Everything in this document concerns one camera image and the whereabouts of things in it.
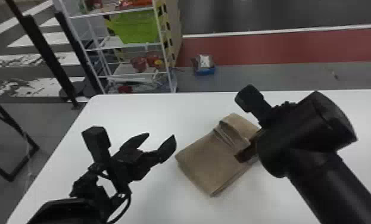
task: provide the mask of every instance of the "black cylinder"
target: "black cylinder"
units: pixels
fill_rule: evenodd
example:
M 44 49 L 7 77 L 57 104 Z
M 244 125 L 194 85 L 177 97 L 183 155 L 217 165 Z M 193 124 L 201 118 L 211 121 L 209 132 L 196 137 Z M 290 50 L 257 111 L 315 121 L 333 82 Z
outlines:
M 371 194 L 336 153 L 288 155 L 286 176 L 322 224 L 371 224 Z

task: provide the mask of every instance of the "shelf rack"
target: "shelf rack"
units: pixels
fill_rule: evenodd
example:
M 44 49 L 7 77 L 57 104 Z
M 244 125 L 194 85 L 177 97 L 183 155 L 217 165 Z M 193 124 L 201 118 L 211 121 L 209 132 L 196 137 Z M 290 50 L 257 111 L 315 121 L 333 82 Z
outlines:
M 176 64 L 182 41 L 178 0 L 152 0 L 149 5 L 130 5 L 125 8 L 119 7 L 117 1 L 101 0 L 101 8 L 91 10 L 88 10 L 86 1 L 54 0 L 54 3 L 66 17 L 104 94 L 112 92 L 108 88 L 116 83 L 128 82 L 140 85 L 153 83 L 163 92 L 176 92 L 177 79 L 172 67 Z M 132 42 L 126 37 L 126 41 L 123 41 L 115 30 L 108 28 L 107 21 L 120 21 L 120 14 L 135 12 L 143 12 L 150 16 L 149 19 L 154 19 L 157 29 L 155 40 Z M 156 68 L 147 65 L 146 70 L 139 73 L 130 61 L 132 58 L 145 57 L 147 52 L 159 55 L 163 66 Z

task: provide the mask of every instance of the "white table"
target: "white table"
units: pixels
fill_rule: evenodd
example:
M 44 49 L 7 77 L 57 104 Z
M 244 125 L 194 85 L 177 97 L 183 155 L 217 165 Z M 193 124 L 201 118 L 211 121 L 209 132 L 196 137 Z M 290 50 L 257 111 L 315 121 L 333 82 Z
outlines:
M 371 192 L 371 90 L 322 91 L 350 118 L 359 141 L 340 151 L 351 170 Z M 309 91 L 264 92 L 271 105 L 299 101 Z M 26 223 L 41 205 L 65 198 L 72 183 L 92 163 L 81 132 L 104 126 L 115 153 L 131 136 L 149 132 L 141 147 L 156 149 L 175 134 L 178 149 L 203 136 L 224 116 L 239 113 L 234 92 L 196 94 L 101 95 L 92 98 L 49 159 L 8 223 Z M 131 183 L 132 205 L 118 223 L 318 223 L 287 179 L 270 176 L 256 163 L 219 197 L 209 198 L 187 180 L 174 157 Z

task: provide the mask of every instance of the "gray floor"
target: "gray floor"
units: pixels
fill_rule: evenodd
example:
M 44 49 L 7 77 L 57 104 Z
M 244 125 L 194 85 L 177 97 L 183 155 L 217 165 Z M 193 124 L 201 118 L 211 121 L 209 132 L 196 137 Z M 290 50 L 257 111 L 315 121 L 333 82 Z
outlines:
M 371 62 L 218 66 L 209 76 L 180 69 L 181 92 L 238 91 L 249 83 L 261 91 L 371 89 Z
M 14 182 L 7 182 L 0 177 L 0 223 L 5 223 L 8 219 L 32 180 L 80 113 L 80 110 L 71 110 L 70 104 L 3 104 L 3 106 L 39 144 L 40 150 Z M 26 143 L 18 134 L 0 122 L 0 166 L 11 170 L 25 155 L 26 149 Z

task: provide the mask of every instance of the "black cable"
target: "black cable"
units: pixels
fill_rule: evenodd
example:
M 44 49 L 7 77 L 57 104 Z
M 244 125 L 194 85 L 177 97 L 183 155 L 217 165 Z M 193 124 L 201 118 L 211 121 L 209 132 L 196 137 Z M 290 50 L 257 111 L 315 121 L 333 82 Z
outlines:
M 124 213 L 128 210 L 128 208 L 130 207 L 131 205 L 131 194 L 129 194 L 127 196 L 127 204 L 126 206 L 123 208 L 123 210 L 120 212 L 119 215 L 117 215 L 114 219 L 110 220 L 109 222 L 107 222 L 107 224 L 113 224 L 115 222 L 117 222 L 119 219 L 121 219 L 121 217 L 123 217 Z

